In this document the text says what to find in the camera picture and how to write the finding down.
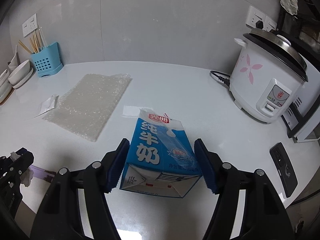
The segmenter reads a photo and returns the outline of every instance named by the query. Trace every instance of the white wall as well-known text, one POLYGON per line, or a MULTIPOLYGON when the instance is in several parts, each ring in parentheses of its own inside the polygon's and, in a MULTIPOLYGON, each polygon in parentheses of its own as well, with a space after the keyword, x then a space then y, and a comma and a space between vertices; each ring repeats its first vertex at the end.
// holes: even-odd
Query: white wall
MULTIPOLYGON (((37 13, 64 64, 102 60, 165 62, 231 72, 233 38, 249 31, 252 4, 277 20, 280 0, 16 0, 9 11, 12 49, 37 13)), ((29 55, 20 47, 21 61, 29 55)))
POLYGON ((6 16, 0 25, 0 74, 8 68, 8 61, 12 58, 13 52, 9 32, 9 17, 6 16))

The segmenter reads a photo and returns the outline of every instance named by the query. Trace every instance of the paper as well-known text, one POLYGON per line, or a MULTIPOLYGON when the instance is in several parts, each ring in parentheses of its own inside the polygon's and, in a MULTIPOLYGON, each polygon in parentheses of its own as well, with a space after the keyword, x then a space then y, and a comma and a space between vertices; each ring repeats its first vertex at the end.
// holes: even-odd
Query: paper
POLYGON ((142 107, 142 106, 124 106, 122 117, 132 117, 137 118, 140 114, 140 110, 150 110, 153 111, 152 108, 142 107))
POLYGON ((36 116, 44 114, 45 112, 48 112, 49 110, 53 109, 55 107, 57 97, 58 96, 54 94, 46 101, 43 101, 38 107, 38 114, 36 116))

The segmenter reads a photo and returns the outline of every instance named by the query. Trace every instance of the rice cooker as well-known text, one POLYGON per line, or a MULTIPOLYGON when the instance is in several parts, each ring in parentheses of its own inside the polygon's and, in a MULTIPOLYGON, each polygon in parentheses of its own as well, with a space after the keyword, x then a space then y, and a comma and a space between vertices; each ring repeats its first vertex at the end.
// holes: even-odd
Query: rice cooker
POLYGON ((260 121, 271 123, 308 82, 307 65, 290 42, 279 35, 252 29, 235 39, 242 46, 230 78, 235 104, 260 121))

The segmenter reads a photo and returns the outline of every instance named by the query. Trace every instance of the bubble wrap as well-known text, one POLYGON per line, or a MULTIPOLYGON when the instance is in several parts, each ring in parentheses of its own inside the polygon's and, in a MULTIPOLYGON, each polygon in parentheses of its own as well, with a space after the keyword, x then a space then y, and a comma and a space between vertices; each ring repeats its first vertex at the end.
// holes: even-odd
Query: bubble wrap
POLYGON ((95 142, 131 80, 129 74, 87 74, 43 119, 95 142))

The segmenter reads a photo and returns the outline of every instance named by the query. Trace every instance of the red brand logo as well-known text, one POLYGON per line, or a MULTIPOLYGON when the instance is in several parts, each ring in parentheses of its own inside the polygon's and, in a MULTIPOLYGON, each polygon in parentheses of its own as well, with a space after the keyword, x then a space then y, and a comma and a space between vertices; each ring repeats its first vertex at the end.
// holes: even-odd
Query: red brand logo
POLYGON ((178 149, 173 149, 172 153, 175 155, 186 156, 186 153, 184 151, 178 149))
POLYGON ((169 123, 169 118, 164 117, 164 116, 159 116, 156 114, 149 114, 149 119, 156 121, 156 122, 169 123))

